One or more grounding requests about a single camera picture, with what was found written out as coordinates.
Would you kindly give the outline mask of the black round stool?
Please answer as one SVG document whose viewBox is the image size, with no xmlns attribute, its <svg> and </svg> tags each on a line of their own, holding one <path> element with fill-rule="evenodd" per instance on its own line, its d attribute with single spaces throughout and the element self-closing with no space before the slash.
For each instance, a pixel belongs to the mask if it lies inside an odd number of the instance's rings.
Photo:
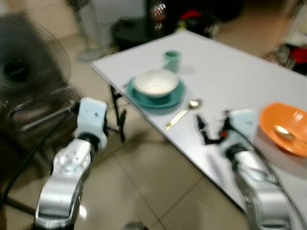
<svg viewBox="0 0 307 230">
<path fill-rule="evenodd" d="M 145 17 L 121 18 L 111 26 L 110 35 L 121 52 L 155 40 Z"/>
</svg>

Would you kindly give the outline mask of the white bowl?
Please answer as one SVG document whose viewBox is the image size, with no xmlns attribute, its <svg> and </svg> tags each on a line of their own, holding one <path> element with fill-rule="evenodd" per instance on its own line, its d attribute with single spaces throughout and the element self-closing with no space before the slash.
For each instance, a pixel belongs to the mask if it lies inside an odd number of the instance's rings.
<svg viewBox="0 0 307 230">
<path fill-rule="evenodd" d="M 132 79 L 134 89 L 150 98 L 162 98 L 170 95 L 179 83 L 178 76 L 166 69 L 148 70 Z"/>
</svg>

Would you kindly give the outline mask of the gold spoon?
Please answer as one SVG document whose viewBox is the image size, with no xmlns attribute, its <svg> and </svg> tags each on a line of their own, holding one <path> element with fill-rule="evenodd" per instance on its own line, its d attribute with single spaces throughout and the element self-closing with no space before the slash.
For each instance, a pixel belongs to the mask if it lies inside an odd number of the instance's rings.
<svg viewBox="0 0 307 230">
<path fill-rule="evenodd" d="M 199 109 L 202 105 L 202 99 L 192 99 L 187 103 L 187 108 L 180 110 L 179 113 L 177 113 L 166 125 L 165 125 L 165 130 L 169 131 L 170 129 L 173 128 L 174 125 L 177 124 L 178 121 L 181 120 L 183 116 L 187 114 L 189 110 L 194 110 L 194 109 Z"/>
<path fill-rule="evenodd" d="M 274 142 L 278 143 L 287 143 L 287 144 L 293 144 L 293 145 L 307 145 L 306 140 L 299 139 L 296 135 L 292 134 L 289 130 L 285 129 L 282 126 L 275 125 L 273 127 L 274 130 L 274 136 L 273 139 Z"/>
</svg>

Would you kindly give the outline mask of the teal plate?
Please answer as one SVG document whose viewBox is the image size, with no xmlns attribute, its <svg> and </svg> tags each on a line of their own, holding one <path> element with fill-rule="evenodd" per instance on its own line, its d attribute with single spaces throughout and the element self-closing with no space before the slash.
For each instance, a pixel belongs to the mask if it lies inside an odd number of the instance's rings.
<svg viewBox="0 0 307 230">
<path fill-rule="evenodd" d="M 127 97 L 136 105 L 144 107 L 145 109 L 168 109 L 174 107 L 183 101 L 184 95 L 186 94 L 186 87 L 182 79 L 178 81 L 176 89 L 162 98 L 149 98 L 149 96 L 145 96 L 135 89 L 132 81 L 129 81 L 126 87 Z"/>
</svg>

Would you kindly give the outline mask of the small red object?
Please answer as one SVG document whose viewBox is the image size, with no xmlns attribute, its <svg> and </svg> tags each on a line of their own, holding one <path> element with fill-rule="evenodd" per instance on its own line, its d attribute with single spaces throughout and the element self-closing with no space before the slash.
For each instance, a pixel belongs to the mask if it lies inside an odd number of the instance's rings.
<svg viewBox="0 0 307 230">
<path fill-rule="evenodd" d="M 178 18 L 179 22 L 199 22 L 202 17 L 202 12 L 195 9 L 186 10 L 180 14 Z"/>
</svg>

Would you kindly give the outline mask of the orange bowl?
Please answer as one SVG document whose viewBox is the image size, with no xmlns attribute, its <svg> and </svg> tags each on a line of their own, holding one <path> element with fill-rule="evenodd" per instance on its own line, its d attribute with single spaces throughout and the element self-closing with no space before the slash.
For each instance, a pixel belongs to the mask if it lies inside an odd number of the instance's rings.
<svg viewBox="0 0 307 230">
<path fill-rule="evenodd" d="M 294 135 L 287 140 L 278 135 L 276 126 L 281 126 Z M 307 157 L 307 112 L 283 103 L 272 103 L 262 110 L 259 128 L 279 149 L 292 155 Z"/>
</svg>

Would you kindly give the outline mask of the grey standing fan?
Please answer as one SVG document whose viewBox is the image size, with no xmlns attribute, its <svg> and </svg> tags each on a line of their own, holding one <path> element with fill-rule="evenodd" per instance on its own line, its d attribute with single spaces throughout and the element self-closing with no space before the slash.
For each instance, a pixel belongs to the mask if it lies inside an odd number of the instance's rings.
<svg viewBox="0 0 307 230">
<path fill-rule="evenodd" d="M 109 47 L 101 43 L 101 29 L 96 15 L 94 0 L 64 0 L 70 7 L 83 37 L 84 49 L 77 59 L 84 63 L 100 59 L 110 54 Z"/>
</svg>

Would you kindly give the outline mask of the black fan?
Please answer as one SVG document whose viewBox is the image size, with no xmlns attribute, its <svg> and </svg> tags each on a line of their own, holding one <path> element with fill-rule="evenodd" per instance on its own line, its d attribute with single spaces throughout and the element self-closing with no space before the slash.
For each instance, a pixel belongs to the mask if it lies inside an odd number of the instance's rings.
<svg viewBox="0 0 307 230">
<path fill-rule="evenodd" d="M 0 100 L 21 100 L 68 86 L 70 60 L 46 29 L 22 14 L 0 16 Z"/>
</svg>

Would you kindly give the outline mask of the red bag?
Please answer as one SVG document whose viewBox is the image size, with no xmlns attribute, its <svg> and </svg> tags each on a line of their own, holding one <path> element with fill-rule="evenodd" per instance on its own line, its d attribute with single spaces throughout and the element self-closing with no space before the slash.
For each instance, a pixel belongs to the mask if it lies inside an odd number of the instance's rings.
<svg viewBox="0 0 307 230">
<path fill-rule="evenodd" d="M 286 44 L 290 50 L 290 58 L 294 64 L 306 64 L 307 63 L 307 46 L 294 46 Z"/>
</svg>

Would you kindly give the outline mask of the green cup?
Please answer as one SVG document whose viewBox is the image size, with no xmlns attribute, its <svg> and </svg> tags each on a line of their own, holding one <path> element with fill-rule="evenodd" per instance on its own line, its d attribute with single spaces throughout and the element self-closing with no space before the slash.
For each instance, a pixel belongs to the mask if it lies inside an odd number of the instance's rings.
<svg viewBox="0 0 307 230">
<path fill-rule="evenodd" d="M 163 68 L 177 74 L 180 70 L 181 53 L 175 50 L 164 52 Z"/>
</svg>

